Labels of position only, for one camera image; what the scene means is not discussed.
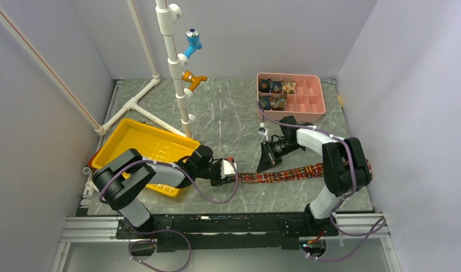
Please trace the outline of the multicolour patterned necktie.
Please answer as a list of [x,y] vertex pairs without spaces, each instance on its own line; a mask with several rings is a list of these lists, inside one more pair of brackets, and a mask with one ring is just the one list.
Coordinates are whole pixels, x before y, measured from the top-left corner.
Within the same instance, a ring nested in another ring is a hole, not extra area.
[[265,172],[265,173],[239,173],[239,182],[245,182],[248,184],[255,183],[281,183],[296,180],[306,180],[324,177],[325,166],[330,165],[329,163],[317,163],[311,164],[304,167],[288,169],[277,172]]

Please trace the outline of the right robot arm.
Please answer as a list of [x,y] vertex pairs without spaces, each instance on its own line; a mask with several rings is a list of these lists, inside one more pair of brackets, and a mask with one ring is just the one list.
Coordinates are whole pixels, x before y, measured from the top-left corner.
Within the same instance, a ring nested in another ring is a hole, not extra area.
[[372,180],[361,142],[355,137],[332,136],[314,125],[299,124],[294,116],[282,118],[279,125],[282,137],[261,143],[257,172],[279,165],[283,156],[298,149],[308,148],[322,156],[325,185],[318,197],[306,205],[302,220],[304,231],[316,235],[346,198]]

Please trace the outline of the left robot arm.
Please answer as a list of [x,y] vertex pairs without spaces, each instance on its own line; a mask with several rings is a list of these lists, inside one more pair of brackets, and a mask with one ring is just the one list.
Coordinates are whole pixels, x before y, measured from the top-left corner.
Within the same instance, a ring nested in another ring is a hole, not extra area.
[[92,182],[100,193],[99,201],[123,216],[137,237],[145,238],[155,230],[154,217],[138,198],[147,185],[163,184],[177,189],[192,185],[205,199],[216,203],[198,187],[196,179],[207,179],[215,185],[231,177],[237,188],[240,178],[234,162],[214,159],[213,151],[200,145],[191,155],[172,163],[147,159],[131,148],[98,169]]

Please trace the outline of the brown patterned rolled tie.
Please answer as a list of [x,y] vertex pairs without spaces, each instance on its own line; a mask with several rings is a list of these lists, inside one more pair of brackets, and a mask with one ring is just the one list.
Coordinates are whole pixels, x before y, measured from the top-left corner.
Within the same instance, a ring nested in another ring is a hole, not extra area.
[[270,107],[272,111],[284,111],[287,105],[287,95],[276,95],[270,97]]

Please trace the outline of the blue dotted rolled tie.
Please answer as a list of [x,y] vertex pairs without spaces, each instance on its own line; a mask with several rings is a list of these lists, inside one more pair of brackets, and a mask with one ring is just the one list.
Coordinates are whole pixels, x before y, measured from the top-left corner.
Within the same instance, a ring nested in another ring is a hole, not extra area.
[[259,97],[259,105],[264,111],[271,110],[270,96]]

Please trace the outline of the yellow plastic tray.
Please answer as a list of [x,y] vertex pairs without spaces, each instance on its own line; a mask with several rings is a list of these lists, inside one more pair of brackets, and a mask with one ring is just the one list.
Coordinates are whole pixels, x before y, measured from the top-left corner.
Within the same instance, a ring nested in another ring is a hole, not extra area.
[[145,158],[172,163],[191,155],[199,145],[200,142],[194,139],[124,118],[91,164],[94,169],[100,169],[130,148],[136,149]]

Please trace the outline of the pink divided organizer box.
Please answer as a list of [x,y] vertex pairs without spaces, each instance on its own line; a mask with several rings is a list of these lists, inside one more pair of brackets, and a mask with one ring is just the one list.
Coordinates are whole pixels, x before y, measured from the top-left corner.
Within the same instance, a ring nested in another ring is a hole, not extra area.
[[[295,94],[285,93],[262,93],[258,91],[260,79],[268,79],[274,82],[296,82]],[[322,91],[321,80],[316,75],[305,74],[282,74],[282,73],[259,73],[257,75],[257,99],[262,96],[287,95],[287,105],[284,111],[258,110],[258,116],[263,117],[262,112],[273,120],[280,120],[285,116],[294,116],[298,122],[316,122],[325,113],[326,106]]]

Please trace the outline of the dark rolled tie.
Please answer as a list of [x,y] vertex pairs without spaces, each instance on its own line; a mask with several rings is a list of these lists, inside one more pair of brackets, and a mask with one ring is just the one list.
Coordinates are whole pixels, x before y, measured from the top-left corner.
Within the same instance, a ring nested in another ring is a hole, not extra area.
[[270,93],[270,81],[268,79],[260,79],[258,82],[258,91],[262,93]]

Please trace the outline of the gold floral rolled tie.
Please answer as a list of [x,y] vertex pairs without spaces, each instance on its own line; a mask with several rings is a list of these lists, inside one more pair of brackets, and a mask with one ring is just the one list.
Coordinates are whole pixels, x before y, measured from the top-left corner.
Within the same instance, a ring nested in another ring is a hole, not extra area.
[[282,91],[284,94],[295,94],[296,92],[296,82],[291,81],[291,82],[282,82]]

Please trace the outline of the orange plastic faucet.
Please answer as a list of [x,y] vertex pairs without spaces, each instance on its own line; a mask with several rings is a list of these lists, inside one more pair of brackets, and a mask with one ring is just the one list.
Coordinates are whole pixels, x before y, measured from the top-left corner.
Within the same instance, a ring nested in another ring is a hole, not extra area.
[[194,92],[200,86],[200,84],[202,82],[206,82],[207,79],[208,78],[206,76],[196,76],[189,70],[184,71],[182,74],[182,80],[190,83],[189,90],[191,92]]

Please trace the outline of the blue plastic faucet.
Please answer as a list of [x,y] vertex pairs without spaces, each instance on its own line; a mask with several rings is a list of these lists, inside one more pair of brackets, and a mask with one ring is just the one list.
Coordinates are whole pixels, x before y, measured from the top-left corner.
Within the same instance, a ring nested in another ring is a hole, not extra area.
[[189,43],[189,47],[183,54],[186,56],[187,59],[189,59],[197,50],[202,49],[199,31],[195,28],[189,28],[186,31],[186,39]]

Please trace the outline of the white PVC pipe stand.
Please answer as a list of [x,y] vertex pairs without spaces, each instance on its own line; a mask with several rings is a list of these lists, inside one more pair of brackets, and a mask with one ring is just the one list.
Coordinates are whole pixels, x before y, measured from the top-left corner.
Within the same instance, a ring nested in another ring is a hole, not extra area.
[[168,55],[167,63],[176,92],[175,100],[181,114],[181,124],[183,131],[180,131],[178,128],[168,124],[139,105],[139,101],[143,98],[143,96],[149,93],[150,90],[152,90],[155,86],[157,86],[161,82],[161,78],[157,72],[155,61],[153,60],[151,48],[143,28],[142,20],[139,17],[137,6],[134,1],[127,1],[127,5],[131,11],[131,16],[137,28],[140,42],[143,45],[147,61],[150,65],[152,71],[152,79],[136,95],[125,102],[124,105],[117,111],[117,113],[111,116],[107,122],[102,124],[102,126],[105,128],[105,133],[107,133],[110,128],[115,123],[117,123],[117,121],[119,121],[127,112],[135,111],[171,133],[175,133],[187,138],[192,138],[192,128],[193,123],[195,122],[195,116],[189,112],[189,100],[193,96],[193,92],[191,92],[189,88],[185,88],[183,86],[182,80],[182,74],[185,71],[185,66],[188,64],[189,59],[187,59],[183,53],[177,52],[174,39],[174,25],[176,21],[182,17],[182,11],[180,7],[174,3],[168,3],[167,1],[156,1],[155,11],[157,21],[160,32],[164,38]]

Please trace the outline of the white pipe with red stripe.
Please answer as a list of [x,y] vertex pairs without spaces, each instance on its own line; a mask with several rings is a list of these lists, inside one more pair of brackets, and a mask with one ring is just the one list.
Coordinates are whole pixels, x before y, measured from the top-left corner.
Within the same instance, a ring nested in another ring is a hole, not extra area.
[[0,5],[0,24],[9,32],[9,34],[17,41],[24,51],[34,60],[38,67],[47,75],[47,77],[56,85],[63,93],[68,101],[77,109],[84,119],[93,127],[98,135],[105,134],[105,128],[100,125],[90,111],[82,104],[76,94],[62,80],[58,73],[52,68],[50,63],[31,43],[18,25],[11,19],[9,14]]

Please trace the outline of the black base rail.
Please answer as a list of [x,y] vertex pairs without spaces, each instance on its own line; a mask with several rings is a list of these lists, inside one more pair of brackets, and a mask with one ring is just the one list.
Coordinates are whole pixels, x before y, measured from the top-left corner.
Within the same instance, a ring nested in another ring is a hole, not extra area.
[[198,249],[280,248],[324,241],[337,231],[328,220],[311,225],[304,212],[254,212],[237,214],[154,214],[153,226],[133,231],[118,220],[118,240],[152,239],[159,253]]

